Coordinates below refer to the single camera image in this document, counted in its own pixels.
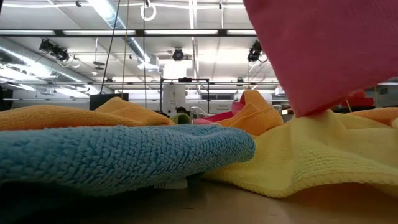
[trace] hanging cable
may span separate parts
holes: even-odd
[[[258,61],[261,62],[261,63],[266,63],[266,62],[268,62],[268,57],[267,57],[267,59],[265,61],[262,61],[260,59],[258,59]]]
[[[126,40],[129,29],[129,11],[130,11],[130,0],[127,1]],[[121,93],[122,99],[123,99],[123,90],[124,90],[124,72],[126,71],[126,56],[127,56],[127,41],[124,42],[124,60],[123,60],[123,77],[122,77],[122,93]]]
[[[144,52],[145,52],[145,37],[143,37],[143,40],[142,40],[142,42],[143,42],[143,44],[144,44],[144,46],[143,46],[143,48],[144,48]],[[147,70],[146,70],[146,58],[144,57],[144,88],[145,88],[145,108],[147,108]]]
[[[104,70],[104,77],[102,78],[101,91],[100,91],[100,93],[99,93],[100,95],[102,95],[102,90],[103,90],[103,88],[104,88],[106,71],[107,71],[107,69],[108,69],[109,56],[111,56],[111,50],[112,50],[112,44],[113,44],[114,31],[116,30],[116,24],[118,23],[119,9],[120,9],[120,0],[119,0],[119,2],[118,2],[118,10],[116,10],[116,16],[114,17],[112,38],[111,38],[111,43],[110,43],[110,45],[109,45],[108,56],[106,57],[106,64],[105,64],[105,70]]]
[[[347,106],[348,106],[349,112],[350,112],[350,113],[352,113],[352,112],[353,112],[353,110],[351,109],[351,106],[349,105],[349,102],[348,102],[348,100],[347,100],[347,99],[346,99],[346,103],[347,103]]]

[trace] fabric fold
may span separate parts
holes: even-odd
[[[0,113],[0,131],[67,128],[79,126],[173,125],[152,110],[119,97],[110,99],[95,111],[66,106],[35,105]]]

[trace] hanging ring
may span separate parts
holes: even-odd
[[[145,17],[144,11],[145,11],[145,9],[148,9],[148,8],[152,8],[153,13],[150,17]],[[144,21],[151,21],[151,20],[155,19],[156,13],[157,13],[157,11],[156,11],[155,6],[141,6],[141,17]]]

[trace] ceiling beam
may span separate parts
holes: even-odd
[[[109,29],[0,29],[3,37],[126,37],[126,30],[112,35]],[[257,37],[252,29],[135,29],[127,37]]]

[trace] ceiling panel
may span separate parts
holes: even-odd
[[[253,29],[245,9],[225,9],[225,29]]]

